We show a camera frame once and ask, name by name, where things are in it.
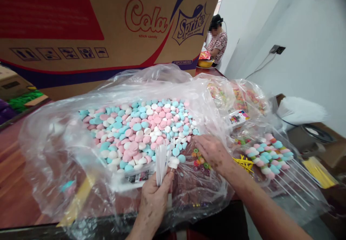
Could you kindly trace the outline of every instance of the purple package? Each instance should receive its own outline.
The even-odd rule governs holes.
[[[0,116],[6,118],[7,120],[10,120],[10,119],[14,118],[17,115],[18,114],[10,107],[5,108],[5,109],[0,111]]]
[[[0,99],[0,110],[3,110],[4,108],[7,108],[9,104],[6,101],[3,101]]]

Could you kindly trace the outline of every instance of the patterned shirt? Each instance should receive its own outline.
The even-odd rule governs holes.
[[[211,52],[215,48],[220,50],[220,52],[215,57],[213,57],[215,64],[220,63],[221,58],[222,58],[222,56],[226,50],[226,46],[227,46],[227,34],[226,34],[226,32],[221,32],[218,39],[212,38],[212,40],[208,44],[208,46],[207,46],[208,51]]]

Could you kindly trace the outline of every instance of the red printed graphic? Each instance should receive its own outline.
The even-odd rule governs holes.
[[[0,0],[0,38],[104,40],[90,0]]]
[[[142,30],[164,33],[167,29],[167,18],[159,17],[161,8],[155,7],[152,16],[143,14],[144,7],[140,0],[130,0],[125,9],[125,23],[132,32]]]

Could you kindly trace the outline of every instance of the bag of candy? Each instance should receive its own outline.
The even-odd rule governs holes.
[[[87,94],[41,107],[25,119],[19,142],[42,213],[61,221],[71,237],[90,239],[102,235],[103,223],[114,236],[129,232],[139,184],[155,170],[154,144],[173,143],[180,160],[161,230],[226,207],[233,190],[191,140],[211,133],[226,145],[221,123],[206,80],[194,80],[176,65],[156,65],[124,71]]]

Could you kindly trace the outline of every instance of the black hair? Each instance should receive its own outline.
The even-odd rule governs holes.
[[[210,26],[209,26],[209,32],[212,29],[217,29],[219,26],[222,26],[223,22],[223,18],[221,18],[221,16],[219,14],[213,16],[212,21],[210,22]]]

